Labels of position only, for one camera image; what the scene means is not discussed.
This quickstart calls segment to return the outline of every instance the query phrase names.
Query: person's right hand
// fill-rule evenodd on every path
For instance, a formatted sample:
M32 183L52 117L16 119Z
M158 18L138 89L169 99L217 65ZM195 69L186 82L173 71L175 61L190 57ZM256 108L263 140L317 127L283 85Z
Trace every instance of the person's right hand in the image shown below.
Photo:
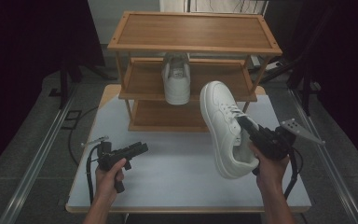
M253 143L249 143L249 148L260 160L259 174L256 179L260 191L272 194L282 193L282 178L286 171L289 157L281 161L273 161L266 158Z

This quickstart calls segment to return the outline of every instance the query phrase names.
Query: wooden shelf frame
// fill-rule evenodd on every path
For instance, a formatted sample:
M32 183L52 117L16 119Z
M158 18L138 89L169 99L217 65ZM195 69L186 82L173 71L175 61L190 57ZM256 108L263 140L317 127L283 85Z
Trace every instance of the wooden shelf frame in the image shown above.
M116 53L121 80L120 99L126 102L131 131L206 132L200 115L200 90L213 80L230 88L236 101L257 100L255 89L269 60L282 55L261 15L124 12L108 45ZM190 58L190 102L165 102L162 58L131 57L132 52L236 54L243 60ZM123 55L129 64L124 69ZM251 55L264 56L254 82L246 64ZM131 109L129 100L134 100Z

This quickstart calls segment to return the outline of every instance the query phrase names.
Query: shelf leg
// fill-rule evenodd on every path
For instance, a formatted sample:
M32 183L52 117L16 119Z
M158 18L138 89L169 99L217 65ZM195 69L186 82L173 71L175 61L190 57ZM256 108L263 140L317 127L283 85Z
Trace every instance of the shelf leg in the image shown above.
M120 53L118 51L116 51L116 64L118 74L120 75L121 89L126 90L126 84L124 83L124 71L121 65Z
M269 60L271 60L272 58L273 58L272 56L268 56L264 59L264 62L261 65L260 70L258 71L257 78L255 79L255 82L253 84L252 89L250 90L250 93L255 92L255 89L257 88L257 85L260 82L261 77L263 76L264 72L266 71L266 67L269 64Z
M246 113L246 110L248 110L249 104L250 104L249 101L246 102L246 104L245 104L245 106L243 107L243 110L242 110L243 113Z
M129 100L125 100L125 102L126 102L127 112L129 113L129 117L130 117L130 122L132 122L133 118L132 118L132 113L131 113Z

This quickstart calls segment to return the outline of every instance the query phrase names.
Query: white shoe on shelf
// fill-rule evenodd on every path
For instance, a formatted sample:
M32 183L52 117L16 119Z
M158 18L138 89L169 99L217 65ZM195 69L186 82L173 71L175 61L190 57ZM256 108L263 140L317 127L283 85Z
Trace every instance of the white shoe on shelf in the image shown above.
M168 104L187 104L190 100L190 66L187 54L166 53L161 74Z
M218 173L228 179L251 173L258 159L248 147L249 134L236 119L247 115L237 107L228 87L220 81L206 84L200 94L200 109L213 139Z

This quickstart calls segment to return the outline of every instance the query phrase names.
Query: wrist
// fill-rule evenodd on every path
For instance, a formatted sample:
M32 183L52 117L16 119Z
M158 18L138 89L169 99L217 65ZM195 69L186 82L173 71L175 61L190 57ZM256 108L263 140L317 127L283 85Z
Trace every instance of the wrist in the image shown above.
M283 195L282 185L264 185L260 188L263 196L281 196Z
M104 197L103 195L95 194L94 200L92 201L92 204L101 207L101 208L108 208L112 205L112 203L109 200L109 197Z

